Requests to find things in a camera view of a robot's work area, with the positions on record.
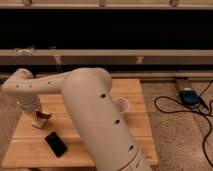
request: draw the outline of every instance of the smartphone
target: smartphone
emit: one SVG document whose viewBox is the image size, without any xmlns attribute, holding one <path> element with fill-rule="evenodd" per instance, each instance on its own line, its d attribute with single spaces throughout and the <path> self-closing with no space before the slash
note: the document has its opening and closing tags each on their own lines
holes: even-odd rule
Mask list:
<svg viewBox="0 0 213 171">
<path fill-rule="evenodd" d="M 45 140 L 57 157 L 60 157 L 65 151 L 67 151 L 66 145 L 56 134 L 56 132 L 49 134 L 47 137 L 45 137 Z"/>
</svg>

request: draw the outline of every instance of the white cup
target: white cup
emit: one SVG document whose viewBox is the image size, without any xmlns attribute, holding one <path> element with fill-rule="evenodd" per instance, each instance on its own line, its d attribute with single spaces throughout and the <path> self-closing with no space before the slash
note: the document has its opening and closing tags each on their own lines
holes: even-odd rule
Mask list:
<svg viewBox="0 0 213 171">
<path fill-rule="evenodd" d="M 124 97 L 116 97 L 113 99 L 114 104 L 117 106 L 118 111 L 125 117 L 129 110 L 129 101 Z"/>
</svg>

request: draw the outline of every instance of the black cable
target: black cable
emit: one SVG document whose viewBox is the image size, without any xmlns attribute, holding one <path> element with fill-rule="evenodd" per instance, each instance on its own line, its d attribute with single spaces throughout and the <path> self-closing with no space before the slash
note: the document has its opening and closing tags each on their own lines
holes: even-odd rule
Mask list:
<svg viewBox="0 0 213 171">
<path fill-rule="evenodd" d="M 210 83 L 206 86 L 206 88 L 203 89 L 203 91 L 200 93 L 199 97 L 201 97 L 208 89 L 209 87 L 212 85 L 213 80 L 210 81 Z"/>
<path fill-rule="evenodd" d="M 203 91 L 200 93 L 199 97 L 201 97 L 209 89 L 209 87 L 211 86 L 212 83 L 213 83 L 213 80 L 206 86 L 205 89 L 203 89 Z M 181 107 L 183 107 L 185 109 L 175 110 L 175 111 L 165 111 L 165 110 L 161 109 L 158 106 L 158 101 L 161 100 L 161 99 L 171 100 L 171 101 L 177 103 L 178 105 L 180 105 Z M 213 104 L 213 100 L 210 100 L 209 101 L 209 110 L 208 110 L 208 113 L 204 113 L 200 109 L 200 106 L 201 106 L 200 104 L 196 108 L 190 108 L 188 106 L 184 106 L 178 100 L 175 100 L 175 99 L 173 99 L 171 97 L 168 97 L 168 96 L 159 96 L 159 97 L 155 98 L 155 100 L 154 100 L 154 105 L 155 105 L 156 109 L 158 111 L 162 112 L 162 113 L 166 113 L 166 114 L 183 113 L 183 112 L 193 113 L 193 114 L 197 114 L 197 115 L 203 117 L 207 121 L 208 126 L 209 126 L 209 130 L 208 130 L 207 134 L 203 138 L 202 149 L 203 149 L 203 153 L 204 153 L 204 156 L 205 156 L 206 160 L 208 161 L 209 165 L 213 168 L 213 163 L 209 159 L 209 156 L 208 156 L 207 151 L 206 151 L 206 142 L 207 142 L 209 136 L 211 135 L 211 133 L 213 131 L 211 121 L 208 118 L 208 117 L 213 117 L 213 115 L 212 115 L 212 104 Z"/>
</svg>

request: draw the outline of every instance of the wooden tabletop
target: wooden tabletop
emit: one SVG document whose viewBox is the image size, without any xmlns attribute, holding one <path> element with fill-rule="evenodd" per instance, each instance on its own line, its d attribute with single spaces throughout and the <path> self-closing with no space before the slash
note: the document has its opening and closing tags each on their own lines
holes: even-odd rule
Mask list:
<svg viewBox="0 0 213 171">
<path fill-rule="evenodd" d="M 148 162 L 151 165 L 156 165 L 158 160 L 139 80 L 114 79 L 110 94 L 112 97 L 125 97 L 129 100 L 130 108 L 125 118 L 127 125 Z M 22 114 L 2 162 L 2 167 L 94 166 L 93 160 L 67 113 L 61 95 L 41 95 L 40 99 L 44 110 L 52 113 L 52 117 L 40 130 L 32 127 L 30 118 Z M 60 158 L 54 155 L 44 140 L 44 137 L 53 131 L 61 137 L 68 147 L 68 151 Z"/>
</svg>

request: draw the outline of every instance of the floor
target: floor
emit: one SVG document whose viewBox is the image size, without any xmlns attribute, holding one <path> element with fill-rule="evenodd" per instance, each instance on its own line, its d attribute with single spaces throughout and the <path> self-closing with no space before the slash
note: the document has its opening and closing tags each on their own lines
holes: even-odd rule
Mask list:
<svg viewBox="0 0 213 171">
<path fill-rule="evenodd" d="M 193 83 L 193 87 L 200 92 L 208 83 Z M 159 158 L 159 165 L 153 171 L 211 171 L 213 170 L 203 156 L 201 142 L 208 127 L 200 116 L 189 113 L 162 114 L 156 110 L 153 101 L 160 95 L 177 98 L 177 92 L 172 82 L 144 82 L 142 83 L 145 103 L 150 116 L 153 137 Z M 213 96 L 213 85 L 203 95 L 206 102 Z M 173 110 L 179 106 L 162 101 L 164 110 Z M 4 157 L 8 143 L 13 134 L 21 110 L 16 105 L 15 99 L 0 92 L 0 163 Z M 207 149 L 213 161 L 213 136 L 209 138 Z M 42 169 L 45 171 L 68 170 Z M 91 169 L 69 169 L 90 171 Z"/>
</svg>

